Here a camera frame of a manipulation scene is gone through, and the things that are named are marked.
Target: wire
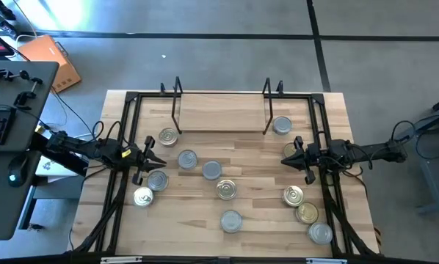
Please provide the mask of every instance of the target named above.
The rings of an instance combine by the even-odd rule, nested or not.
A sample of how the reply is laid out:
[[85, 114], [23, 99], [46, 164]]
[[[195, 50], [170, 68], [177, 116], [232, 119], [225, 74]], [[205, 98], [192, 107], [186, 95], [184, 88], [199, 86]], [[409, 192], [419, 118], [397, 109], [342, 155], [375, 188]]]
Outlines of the wire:
[[30, 28], [32, 29], [32, 31], [34, 32], [34, 35], [35, 35], [35, 37], [37, 37], [37, 32], [35, 31], [35, 29], [34, 29], [34, 27], [33, 27], [33, 25], [32, 25], [32, 23], [30, 23], [30, 20], [29, 20], [29, 18], [27, 18], [27, 15], [26, 15], [26, 13], [24, 13], [23, 11], [22, 11], [22, 8], [21, 8], [21, 6], [19, 6], [19, 4], [17, 3], [17, 1], [16, 0], [13, 0], [14, 1], [14, 4], [17, 6], [17, 8], [21, 11], [21, 13], [22, 13], [22, 15], [26, 18], [26, 20], [27, 20], [27, 23], [29, 24], [29, 26], [30, 26]]
[[81, 120], [81, 122], [86, 126], [87, 130], [92, 133], [87, 123], [59, 96], [58, 92], [55, 90], [55, 87], [52, 85], [51, 88], [53, 89], [53, 93], [62, 101], [62, 103], [64, 103], [66, 107], [68, 107]]
[[359, 151], [361, 151], [366, 156], [366, 158], [368, 159], [368, 168], [369, 169], [373, 169], [373, 161], [371, 161], [371, 157], [368, 155], [368, 153], [362, 147], [358, 146], [357, 144], [350, 144], [350, 146], [356, 148]]
[[34, 115], [33, 113], [27, 112], [27, 111], [25, 111], [25, 110], [23, 110], [23, 109], [20, 109], [20, 108], [17, 108], [17, 107], [8, 106], [8, 105], [5, 105], [5, 104], [0, 104], [0, 106], [5, 106], [5, 107], [7, 107], [7, 108], [9, 108], [9, 109], [15, 109], [15, 110], [21, 111], [21, 112], [23, 112], [23, 113], [25, 113], [25, 114], [28, 114], [28, 115], [31, 116], [31, 117], [34, 117], [36, 120], [42, 122], [42, 124], [44, 124], [44, 125], [50, 127], [49, 125], [47, 125], [45, 122], [43, 122], [40, 118], [38, 118], [38, 117], [37, 117], [36, 115]]
[[[396, 132], [396, 128], [397, 128], [399, 125], [404, 124], [404, 123], [407, 123], [407, 124], [411, 125], [411, 126], [412, 126], [412, 129], [413, 129], [412, 136], [409, 136], [409, 138], [408, 138], [408, 140], [406, 141], [406, 143], [409, 142], [411, 139], [413, 139], [414, 136], [416, 136], [416, 133], [417, 133], [416, 126], [415, 126], [411, 121], [408, 121], [408, 120], [402, 120], [402, 121], [397, 122], [397, 124], [393, 127], [393, 132], [391, 133], [391, 140], [394, 140], [394, 133]], [[402, 141], [402, 140], [404, 140], [404, 138], [402, 138], [402, 139], [397, 139], [396, 141], [397, 141], [397, 142], [400, 142], [400, 141]]]
[[351, 168], [352, 168], [352, 165], [344, 166], [344, 165], [342, 165], [340, 162], [338, 162], [336, 159], [331, 158], [331, 157], [321, 156], [321, 157], [319, 157], [319, 158], [325, 158], [325, 159], [331, 160], [331, 161], [333, 161], [335, 164], [337, 164], [339, 167], [341, 167], [342, 169], [351, 169]]
[[[82, 183], [81, 183], [81, 190], [82, 190], [82, 188], [84, 187], [84, 182], [85, 182], [87, 179], [91, 178], [92, 176], [94, 176], [94, 175], [98, 174], [99, 172], [102, 172], [102, 171], [104, 171], [104, 170], [106, 170], [106, 169], [107, 169], [107, 168], [105, 167], [105, 168], [103, 168], [103, 169], [99, 169], [98, 171], [93, 172], [93, 173], [91, 173], [91, 174], [89, 174], [89, 175], [86, 175], [86, 177], [84, 177], [84, 179], [82, 180]], [[72, 242], [72, 240], [71, 240], [71, 233], [72, 233], [72, 232], [73, 232], [73, 227], [70, 228], [70, 232], [69, 232], [69, 234], [68, 234], [68, 240], [69, 240], [70, 245], [71, 245], [71, 251], [74, 251], [74, 245], [73, 245], [73, 242]]]
[[436, 156], [433, 156], [433, 157], [427, 157], [427, 156], [423, 155], [422, 153], [420, 153], [420, 150], [418, 149], [418, 143], [420, 142], [420, 139], [422, 138], [422, 136], [423, 136], [426, 132], [428, 132], [428, 130], [422, 132], [422, 133], [418, 136], [418, 138], [417, 138], [417, 141], [416, 141], [416, 152], [417, 152], [417, 155], [419, 155], [421, 158], [424, 158], [424, 159], [429, 160], [429, 161], [430, 161], [430, 160], [438, 159], [438, 158], [439, 158], [439, 155], [436, 155]]

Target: orange box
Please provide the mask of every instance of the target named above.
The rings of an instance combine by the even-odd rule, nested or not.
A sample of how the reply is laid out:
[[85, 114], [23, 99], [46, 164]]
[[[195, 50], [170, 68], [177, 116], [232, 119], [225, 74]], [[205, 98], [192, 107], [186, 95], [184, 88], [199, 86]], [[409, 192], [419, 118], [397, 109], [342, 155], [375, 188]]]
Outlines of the orange box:
[[50, 36], [42, 36], [18, 48], [31, 61], [59, 63], [58, 72], [53, 82], [53, 87], [57, 92], [81, 81], [81, 77], [68, 59], [68, 54], [61, 47], [62, 52], [60, 47], [61, 45]]

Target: metal can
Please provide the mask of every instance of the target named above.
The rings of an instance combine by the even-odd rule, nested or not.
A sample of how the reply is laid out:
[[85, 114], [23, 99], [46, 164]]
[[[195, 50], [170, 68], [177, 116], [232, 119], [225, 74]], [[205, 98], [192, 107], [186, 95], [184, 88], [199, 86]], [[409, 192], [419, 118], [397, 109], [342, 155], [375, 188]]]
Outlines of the metal can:
[[152, 191], [163, 191], [167, 188], [169, 179], [167, 175], [161, 171], [151, 172], [148, 176], [148, 188]]
[[234, 210], [228, 210], [223, 213], [220, 222], [225, 232], [238, 232], [242, 227], [242, 216]]
[[310, 202], [304, 202], [294, 211], [298, 221], [304, 224], [313, 224], [319, 217], [317, 207]]
[[277, 117], [273, 121], [273, 131], [280, 135], [286, 135], [291, 130], [291, 120], [288, 117]]
[[296, 152], [296, 147], [294, 147], [294, 144], [288, 143], [283, 148], [282, 156], [283, 156], [283, 158], [288, 158], [288, 157], [292, 156], [295, 152]]
[[153, 202], [154, 195], [148, 187], [139, 187], [133, 193], [133, 198], [135, 205], [145, 208]]
[[192, 150], [184, 150], [178, 155], [177, 162], [182, 169], [194, 169], [197, 166], [197, 154]]
[[203, 176], [207, 180], [216, 180], [221, 177], [221, 164], [218, 161], [208, 161], [202, 168]]
[[308, 229], [308, 236], [318, 245], [327, 245], [332, 240], [332, 229], [328, 224], [314, 223]]
[[283, 191], [282, 200], [288, 205], [297, 207], [304, 201], [304, 194], [298, 186], [288, 186]]
[[236, 192], [236, 184], [232, 180], [222, 180], [217, 184], [217, 193], [221, 199], [233, 199]]
[[159, 142], [165, 147], [174, 147], [177, 141], [177, 131], [172, 128], [165, 128], [159, 133]]

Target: concrete floor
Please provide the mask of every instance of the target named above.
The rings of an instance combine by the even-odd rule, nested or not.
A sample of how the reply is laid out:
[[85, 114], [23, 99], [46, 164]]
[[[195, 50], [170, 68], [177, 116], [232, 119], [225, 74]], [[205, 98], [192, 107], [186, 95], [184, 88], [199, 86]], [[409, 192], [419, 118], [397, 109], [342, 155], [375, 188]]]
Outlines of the concrete floor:
[[[439, 0], [313, 2], [321, 34], [439, 36]], [[38, 29], [311, 33], [305, 0], [19, 3]], [[16, 10], [12, 2], [9, 6]], [[37, 16], [35, 10], [48, 15]], [[21, 15], [18, 19], [26, 28]], [[61, 96], [89, 124], [98, 120], [107, 89], [158, 89], [160, 82], [170, 87], [175, 76], [181, 77], [184, 89], [259, 90], [270, 77], [273, 85], [283, 80], [286, 91], [322, 91], [310, 40], [57, 40], [70, 53], [83, 79]], [[416, 121], [428, 115], [428, 109], [439, 100], [439, 43], [323, 41], [322, 47], [330, 88], [344, 93], [359, 144], [387, 140], [397, 121]], [[42, 119], [64, 120], [53, 97], [48, 99]], [[71, 135], [87, 132], [71, 114], [60, 129]], [[382, 253], [439, 261], [439, 213], [416, 213], [416, 206], [431, 202], [431, 198], [416, 157], [410, 150], [409, 155], [404, 164], [377, 161], [374, 170], [366, 170], [364, 175], [374, 224], [382, 231]], [[65, 251], [76, 205], [39, 202], [32, 222], [48, 229], [17, 231], [10, 241], [0, 241], [0, 258]]]

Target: silver can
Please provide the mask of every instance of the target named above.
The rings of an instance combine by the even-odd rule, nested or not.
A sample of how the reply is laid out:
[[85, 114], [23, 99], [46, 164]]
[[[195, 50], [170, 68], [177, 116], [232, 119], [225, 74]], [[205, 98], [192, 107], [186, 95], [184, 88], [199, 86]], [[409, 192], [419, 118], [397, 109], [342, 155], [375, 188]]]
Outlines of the silver can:
[[236, 184], [232, 180], [222, 180], [217, 184], [219, 198], [229, 200], [236, 196]]
[[161, 171], [151, 172], [148, 176], [148, 188], [152, 191], [163, 191], [169, 184], [169, 178]]
[[192, 150], [184, 150], [178, 155], [177, 162], [182, 169], [194, 169], [197, 166], [197, 154]]
[[308, 229], [308, 236], [318, 245], [327, 245], [332, 240], [332, 229], [328, 224], [314, 223]]
[[218, 161], [208, 161], [203, 165], [202, 173], [207, 180], [216, 180], [221, 177], [222, 169]]
[[294, 215], [303, 224], [313, 224], [319, 217], [319, 211], [312, 203], [304, 202], [296, 208]]
[[304, 201], [304, 194], [298, 186], [288, 186], [283, 191], [282, 200], [288, 205], [297, 207]]
[[283, 158], [288, 158], [288, 157], [291, 157], [295, 153], [296, 153], [296, 147], [294, 147], [294, 144], [288, 143], [283, 148], [282, 156], [283, 156]]
[[159, 133], [159, 142], [165, 147], [174, 147], [177, 141], [177, 131], [172, 128], [165, 128]]
[[286, 135], [291, 130], [291, 120], [288, 117], [277, 117], [273, 121], [273, 131], [280, 135]]
[[148, 187], [139, 187], [133, 193], [133, 198], [135, 205], [145, 208], [153, 202], [154, 195]]
[[223, 213], [220, 222], [225, 232], [238, 232], [242, 227], [242, 216], [234, 210], [228, 210]]

